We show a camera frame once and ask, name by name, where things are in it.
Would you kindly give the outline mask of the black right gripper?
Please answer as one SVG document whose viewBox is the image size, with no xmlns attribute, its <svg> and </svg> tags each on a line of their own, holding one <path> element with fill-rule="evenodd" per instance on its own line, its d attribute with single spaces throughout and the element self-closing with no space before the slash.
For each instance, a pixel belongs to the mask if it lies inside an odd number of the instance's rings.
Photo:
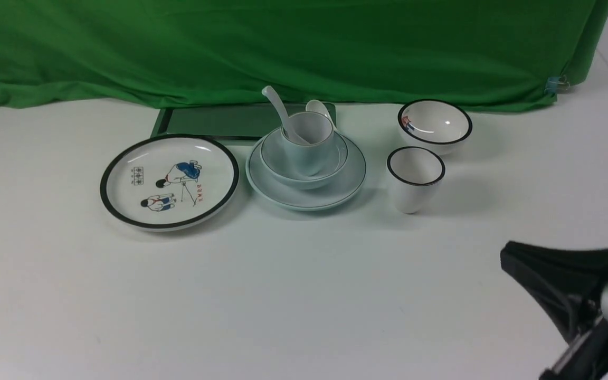
<svg viewBox="0 0 608 380">
<path fill-rule="evenodd" d="M 608 249 L 560 250 L 509 241 L 500 267 L 543 308 L 571 343 L 593 327 L 608 284 Z"/>
</svg>

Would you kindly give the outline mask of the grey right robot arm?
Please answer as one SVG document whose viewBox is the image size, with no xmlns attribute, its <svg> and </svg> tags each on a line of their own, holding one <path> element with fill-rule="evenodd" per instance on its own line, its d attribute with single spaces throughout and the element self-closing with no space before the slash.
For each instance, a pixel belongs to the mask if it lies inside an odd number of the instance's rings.
<svg viewBox="0 0 608 380">
<path fill-rule="evenodd" d="M 608 249 L 558 250 L 509 241 L 500 267 L 543 308 L 567 343 L 541 379 L 608 373 Z"/>
</svg>

